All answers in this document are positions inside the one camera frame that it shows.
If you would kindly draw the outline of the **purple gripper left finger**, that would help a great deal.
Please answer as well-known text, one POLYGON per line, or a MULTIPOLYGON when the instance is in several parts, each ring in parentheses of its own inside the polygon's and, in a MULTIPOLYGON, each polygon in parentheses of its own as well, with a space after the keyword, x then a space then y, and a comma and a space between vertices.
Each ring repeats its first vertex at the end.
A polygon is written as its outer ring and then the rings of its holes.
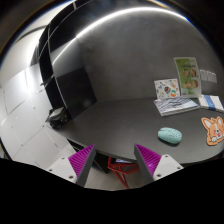
POLYGON ((90 145, 69 157, 60 157, 47 171, 84 187, 95 156, 95 146, 90 145))

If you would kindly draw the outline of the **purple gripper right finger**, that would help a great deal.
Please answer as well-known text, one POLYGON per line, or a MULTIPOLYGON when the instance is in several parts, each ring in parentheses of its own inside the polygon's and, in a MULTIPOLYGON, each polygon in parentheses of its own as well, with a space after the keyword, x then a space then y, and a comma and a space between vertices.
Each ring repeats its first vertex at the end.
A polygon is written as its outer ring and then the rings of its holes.
POLYGON ((146 182, 159 180, 182 169, 170 155, 159 155, 139 144, 134 145, 134 155, 146 182))

